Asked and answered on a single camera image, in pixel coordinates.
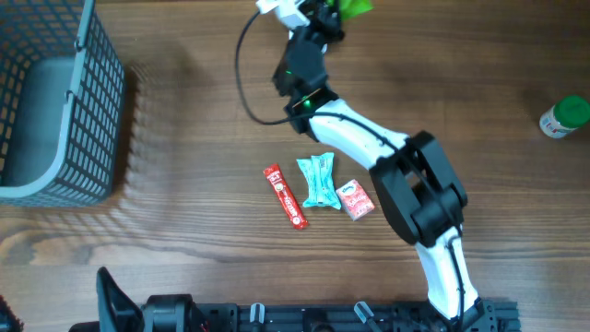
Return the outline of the green lid jar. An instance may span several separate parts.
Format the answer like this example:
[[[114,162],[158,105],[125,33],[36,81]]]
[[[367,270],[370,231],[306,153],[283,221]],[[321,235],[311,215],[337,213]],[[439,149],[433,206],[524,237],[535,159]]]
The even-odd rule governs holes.
[[[541,131],[551,138],[563,138],[588,123],[589,102],[577,95],[557,102],[539,119]]]

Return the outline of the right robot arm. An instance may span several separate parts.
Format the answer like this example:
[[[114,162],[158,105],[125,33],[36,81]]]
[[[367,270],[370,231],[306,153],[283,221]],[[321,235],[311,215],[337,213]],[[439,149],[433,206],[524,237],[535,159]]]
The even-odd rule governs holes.
[[[427,132],[408,136],[374,123],[329,87],[325,47],[344,37],[336,1],[259,1],[257,6],[289,30],[273,75],[278,93],[289,97],[289,122],[369,172],[390,227],[419,254],[430,305],[453,330],[469,330],[483,307],[462,251],[466,190],[439,142]]]

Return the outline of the green clear snack bag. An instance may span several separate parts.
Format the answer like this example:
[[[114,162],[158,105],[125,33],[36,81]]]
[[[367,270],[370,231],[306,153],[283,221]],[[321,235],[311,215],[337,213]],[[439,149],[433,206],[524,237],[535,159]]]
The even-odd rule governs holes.
[[[326,3],[338,10],[342,20],[354,18],[373,10],[371,0],[326,0]]]

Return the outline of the pale teal snack packet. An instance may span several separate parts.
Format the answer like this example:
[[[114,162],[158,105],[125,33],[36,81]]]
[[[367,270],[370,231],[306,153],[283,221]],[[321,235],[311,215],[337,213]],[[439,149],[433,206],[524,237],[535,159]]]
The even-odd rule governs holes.
[[[298,166],[308,184],[308,197],[304,200],[305,208],[331,207],[341,209],[332,177],[334,166],[333,152],[326,152],[309,159],[297,159]]]

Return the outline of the small red snack packet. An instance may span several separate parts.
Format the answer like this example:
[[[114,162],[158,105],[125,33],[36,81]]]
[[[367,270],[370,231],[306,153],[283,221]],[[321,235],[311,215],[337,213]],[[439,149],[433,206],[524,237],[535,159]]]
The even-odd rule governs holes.
[[[342,206],[353,221],[375,209],[375,205],[357,180],[350,180],[336,190]]]

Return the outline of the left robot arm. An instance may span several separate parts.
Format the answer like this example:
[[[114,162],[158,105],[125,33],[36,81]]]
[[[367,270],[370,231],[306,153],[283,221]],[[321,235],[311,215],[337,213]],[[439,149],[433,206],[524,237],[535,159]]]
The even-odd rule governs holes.
[[[116,284],[106,267],[97,272],[99,319],[70,332],[208,332],[209,322],[188,294],[152,295],[139,306]]]

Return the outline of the red snack wrapper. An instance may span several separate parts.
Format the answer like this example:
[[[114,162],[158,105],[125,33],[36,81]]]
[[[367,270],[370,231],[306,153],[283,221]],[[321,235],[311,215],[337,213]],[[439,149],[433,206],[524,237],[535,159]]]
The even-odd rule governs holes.
[[[292,194],[280,167],[277,164],[272,164],[264,169],[264,175],[273,187],[293,228],[297,230],[306,228],[309,225],[308,220],[303,216],[301,208]]]

